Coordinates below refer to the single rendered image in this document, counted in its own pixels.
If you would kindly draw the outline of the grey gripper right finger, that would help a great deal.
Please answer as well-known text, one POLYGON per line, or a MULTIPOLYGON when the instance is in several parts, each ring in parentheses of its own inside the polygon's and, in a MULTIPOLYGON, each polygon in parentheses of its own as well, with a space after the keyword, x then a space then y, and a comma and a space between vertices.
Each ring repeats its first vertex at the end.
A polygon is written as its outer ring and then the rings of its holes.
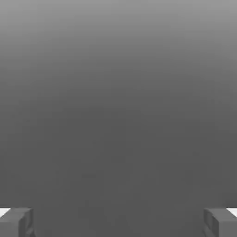
POLYGON ((204 237, 237 237, 237 208, 205 208, 204 237))

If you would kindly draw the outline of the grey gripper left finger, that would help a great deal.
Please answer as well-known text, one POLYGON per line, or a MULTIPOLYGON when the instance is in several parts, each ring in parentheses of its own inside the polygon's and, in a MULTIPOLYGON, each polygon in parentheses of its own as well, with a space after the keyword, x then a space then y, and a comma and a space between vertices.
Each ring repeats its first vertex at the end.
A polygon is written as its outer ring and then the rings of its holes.
POLYGON ((0 208, 0 237, 35 237, 34 210, 28 207, 0 208))

